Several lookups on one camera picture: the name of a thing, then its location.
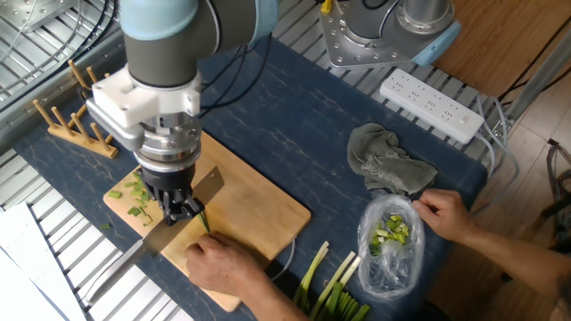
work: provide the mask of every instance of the clear plastic bag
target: clear plastic bag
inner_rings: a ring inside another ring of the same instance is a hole
[[[400,215],[409,227],[405,244],[387,241],[381,254],[372,256],[369,245],[380,225],[392,215]],[[412,291],[417,284],[425,249],[425,231],[422,218],[406,197],[399,195],[377,196],[365,209],[358,230],[359,256],[363,258],[358,275],[365,292],[378,300],[396,300]]]

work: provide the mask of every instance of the knife blade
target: knife blade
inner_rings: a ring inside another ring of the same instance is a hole
[[[218,167],[211,170],[193,189],[194,198],[206,205],[222,188],[224,181]],[[103,273],[97,277],[87,292],[87,301],[94,305],[111,289],[145,253],[155,257],[177,237],[189,220],[168,226],[163,220],[149,234],[138,240],[128,251],[118,257]]]

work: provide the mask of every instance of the electrical outlet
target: electrical outlet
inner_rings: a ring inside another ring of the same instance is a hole
[[[400,69],[383,82],[380,93],[462,144],[484,124],[482,116]]]

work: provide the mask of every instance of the rag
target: rag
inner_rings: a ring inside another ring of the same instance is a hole
[[[396,134],[377,124],[366,124],[351,132],[347,161],[356,174],[365,177],[367,189],[389,188],[393,193],[412,194],[433,182],[438,171],[411,159],[398,145]]]

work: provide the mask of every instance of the blue table surface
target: blue table surface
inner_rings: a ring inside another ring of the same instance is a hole
[[[228,97],[240,93],[255,77],[265,46],[264,40],[249,54]],[[204,79],[213,78],[232,54],[217,54],[201,62]],[[237,65],[203,94],[203,103],[219,96]],[[79,99],[70,102],[63,114],[80,105]],[[89,115],[84,117],[84,124],[91,121]],[[290,297],[325,240],[330,242],[329,253],[314,276],[313,299],[346,255],[358,249],[357,226],[370,194],[363,177],[355,175],[347,164],[346,148],[351,131],[369,122],[396,133],[410,157],[435,166],[439,173],[434,187],[460,192],[471,206],[486,178],[479,162],[277,41],[272,42],[265,70],[253,90],[238,103],[212,111],[203,119],[204,131],[310,209],[311,221],[297,237],[292,265],[277,280]],[[13,148],[91,223],[111,223],[113,229],[102,232],[126,251],[140,236],[105,206],[103,194],[136,166],[133,156],[119,146],[118,157],[108,160],[48,135],[46,128],[46,124],[34,128]],[[356,275],[348,283],[350,294],[372,307],[369,319],[414,318],[451,250],[451,244],[429,227],[425,226],[425,231],[422,273],[410,295],[377,302],[360,289]],[[286,248],[279,254],[269,275],[281,269],[289,251]],[[254,319],[244,305],[230,314],[222,310],[163,257],[144,257],[137,265],[195,320]]]

